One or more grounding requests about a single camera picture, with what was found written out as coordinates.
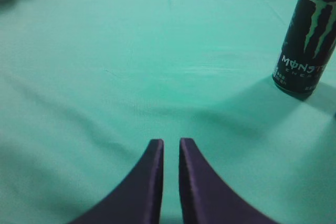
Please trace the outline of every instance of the monster energy can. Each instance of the monster energy can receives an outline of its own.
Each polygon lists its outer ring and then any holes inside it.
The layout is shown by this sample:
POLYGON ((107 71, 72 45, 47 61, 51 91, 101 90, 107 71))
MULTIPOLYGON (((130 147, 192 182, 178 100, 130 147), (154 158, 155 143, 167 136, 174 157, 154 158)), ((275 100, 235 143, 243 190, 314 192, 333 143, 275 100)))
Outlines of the monster energy can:
POLYGON ((336 0, 298 0, 273 72, 277 86, 311 93, 336 44, 336 0))

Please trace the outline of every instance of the green cloth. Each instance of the green cloth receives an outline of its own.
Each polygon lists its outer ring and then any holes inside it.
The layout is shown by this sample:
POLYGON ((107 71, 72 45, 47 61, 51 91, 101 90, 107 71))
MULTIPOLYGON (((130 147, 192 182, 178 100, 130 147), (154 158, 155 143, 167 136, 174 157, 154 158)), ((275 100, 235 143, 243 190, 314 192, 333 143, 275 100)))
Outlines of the green cloth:
POLYGON ((305 102, 271 79, 297 0, 0 0, 0 223, 66 223, 165 140, 281 223, 336 220, 336 58, 305 102))

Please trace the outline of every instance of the green claw logo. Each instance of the green claw logo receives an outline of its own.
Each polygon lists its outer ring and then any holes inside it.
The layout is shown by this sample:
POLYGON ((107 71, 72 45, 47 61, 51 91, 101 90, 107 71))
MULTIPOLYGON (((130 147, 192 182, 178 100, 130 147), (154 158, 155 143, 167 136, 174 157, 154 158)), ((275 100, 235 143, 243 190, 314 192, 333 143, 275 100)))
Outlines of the green claw logo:
POLYGON ((325 2, 322 0, 310 0, 310 1, 315 4, 315 11, 313 15, 311 16, 311 26, 310 26, 308 34, 306 35, 306 41, 304 42, 305 43, 304 52, 306 52, 306 48, 309 44, 309 41, 311 37, 313 36, 313 34, 315 33, 315 29, 317 28, 319 17, 322 14, 322 10, 325 9, 327 6, 331 6, 331 13, 329 16, 329 20, 327 20, 327 25, 325 27, 325 30, 323 34, 321 35, 321 37, 319 38, 318 45, 314 52, 313 59, 315 59, 318 53, 320 52, 324 39, 331 32, 333 24, 336 21, 336 8, 335 8, 336 2, 325 2))

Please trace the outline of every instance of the table surface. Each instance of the table surface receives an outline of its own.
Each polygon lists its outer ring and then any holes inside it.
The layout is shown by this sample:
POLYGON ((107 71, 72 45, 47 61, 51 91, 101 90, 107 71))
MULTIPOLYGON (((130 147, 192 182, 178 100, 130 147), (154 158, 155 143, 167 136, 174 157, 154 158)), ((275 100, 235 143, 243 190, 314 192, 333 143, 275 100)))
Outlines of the table surface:
POLYGON ((297 0, 0 0, 0 222, 66 223, 165 141, 280 223, 336 220, 336 59, 305 101, 271 73, 297 0))

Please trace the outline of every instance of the black can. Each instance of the black can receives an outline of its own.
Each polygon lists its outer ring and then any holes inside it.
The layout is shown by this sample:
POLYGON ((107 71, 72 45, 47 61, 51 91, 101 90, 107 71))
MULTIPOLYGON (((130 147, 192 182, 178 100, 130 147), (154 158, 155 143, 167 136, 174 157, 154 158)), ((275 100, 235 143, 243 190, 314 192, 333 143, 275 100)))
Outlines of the black can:
POLYGON ((273 72, 277 86, 311 93, 336 45, 336 0, 298 0, 273 72))

